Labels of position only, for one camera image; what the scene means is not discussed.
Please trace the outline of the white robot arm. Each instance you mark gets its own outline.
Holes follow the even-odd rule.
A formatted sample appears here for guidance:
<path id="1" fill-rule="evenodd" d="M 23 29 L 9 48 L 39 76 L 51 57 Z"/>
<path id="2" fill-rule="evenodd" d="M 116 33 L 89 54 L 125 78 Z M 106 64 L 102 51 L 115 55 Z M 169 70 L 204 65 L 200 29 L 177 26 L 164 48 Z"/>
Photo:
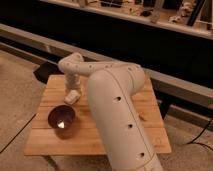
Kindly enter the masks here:
<path id="1" fill-rule="evenodd" d="M 88 78 L 87 101 L 113 171 L 164 171 L 132 102 L 145 82 L 140 65 L 86 62 L 73 53 L 58 68 L 69 91 L 80 87 L 80 76 Z"/>

